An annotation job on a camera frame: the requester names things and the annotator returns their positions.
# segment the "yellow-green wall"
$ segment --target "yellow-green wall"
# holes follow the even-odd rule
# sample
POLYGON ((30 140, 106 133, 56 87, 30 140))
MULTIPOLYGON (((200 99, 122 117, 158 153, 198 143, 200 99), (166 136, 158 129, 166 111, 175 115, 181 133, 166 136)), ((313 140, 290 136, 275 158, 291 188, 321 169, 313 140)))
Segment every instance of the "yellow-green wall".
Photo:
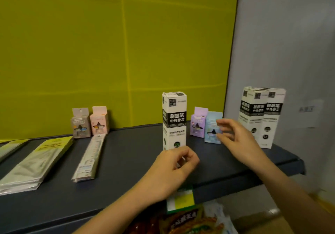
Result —
POLYGON ((222 111, 237 0, 0 0, 0 140, 161 122, 161 93, 222 111))

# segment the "product packaging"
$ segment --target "product packaging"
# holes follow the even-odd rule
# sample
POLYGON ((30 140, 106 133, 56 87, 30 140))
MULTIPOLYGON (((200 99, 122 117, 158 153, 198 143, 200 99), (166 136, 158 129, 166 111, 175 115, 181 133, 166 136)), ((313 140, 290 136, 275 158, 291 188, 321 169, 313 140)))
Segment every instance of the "product packaging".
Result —
POLYGON ((71 124, 73 129, 73 138, 86 138, 91 136, 91 125, 88 108, 74 108, 72 109, 73 118, 71 124))
POLYGON ((90 116, 92 134, 107 134, 109 132, 109 121, 106 106, 93 106, 93 114, 90 116))
POLYGON ((205 125, 205 142, 221 144, 221 141, 216 137, 216 134, 222 133, 222 131, 220 130, 220 127, 217 126, 216 120, 222 117, 222 112, 208 112, 205 125))
POLYGON ((205 134, 205 122, 208 108, 195 107, 194 114, 191 116, 190 134, 200 138, 205 134))
POLYGON ((93 135, 72 177, 73 182, 79 182, 95 178, 96 167, 98 166, 99 156, 105 137, 105 134, 93 135))
POLYGON ((257 138, 258 145, 263 148, 272 147, 281 108, 286 94, 286 90, 283 88, 269 88, 268 90, 269 96, 264 109, 263 121, 260 126, 260 134, 257 138))
POLYGON ((267 88, 245 87, 243 89, 238 121, 252 132, 256 140, 260 134, 268 95, 267 88))
POLYGON ((163 92, 163 149, 186 145, 187 96, 183 92, 163 92))
POLYGON ((35 190, 51 167, 68 150, 73 137, 48 139, 0 180, 0 195, 35 190))
POLYGON ((22 147, 29 139, 19 139, 8 142, 7 144, 0 147, 0 163, 6 157, 14 153, 20 147, 22 147))

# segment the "dark gray shelf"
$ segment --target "dark gray shelf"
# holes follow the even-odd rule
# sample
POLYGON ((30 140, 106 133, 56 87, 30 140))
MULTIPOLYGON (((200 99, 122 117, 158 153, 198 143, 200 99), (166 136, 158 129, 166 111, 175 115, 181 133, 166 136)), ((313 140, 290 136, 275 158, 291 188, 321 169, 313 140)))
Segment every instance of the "dark gray shelf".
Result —
MULTIPOLYGON (((45 139, 29 141, 0 164, 0 179, 45 139)), ((0 233, 71 233, 129 190, 162 150, 161 124, 111 131, 105 139, 94 180, 71 178, 90 138, 78 139, 35 191, 0 196, 0 233)), ((187 145, 200 164, 187 179, 196 203, 242 191, 262 182, 238 162, 224 145, 204 143, 189 135, 187 145)), ((274 145, 266 155, 288 176, 304 174, 304 162, 274 145)), ((165 207, 161 202, 155 210, 165 207)))

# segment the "white box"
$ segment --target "white box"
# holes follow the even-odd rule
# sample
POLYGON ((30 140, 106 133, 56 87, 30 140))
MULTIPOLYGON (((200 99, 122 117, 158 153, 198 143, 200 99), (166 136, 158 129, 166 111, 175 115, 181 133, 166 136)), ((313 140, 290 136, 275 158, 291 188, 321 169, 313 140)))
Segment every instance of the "white box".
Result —
POLYGON ((186 146, 187 95, 163 92, 163 149, 186 146))
POLYGON ((269 91, 266 88, 245 87, 243 89, 238 121, 252 132, 255 139, 260 134, 268 95, 269 91))
POLYGON ((260 133, 257 138, 258 145, 263 148, 272 147, 286 94, 286 90, 283 88, 269 88, 268 90, 269 96, 264 110, 260 133))

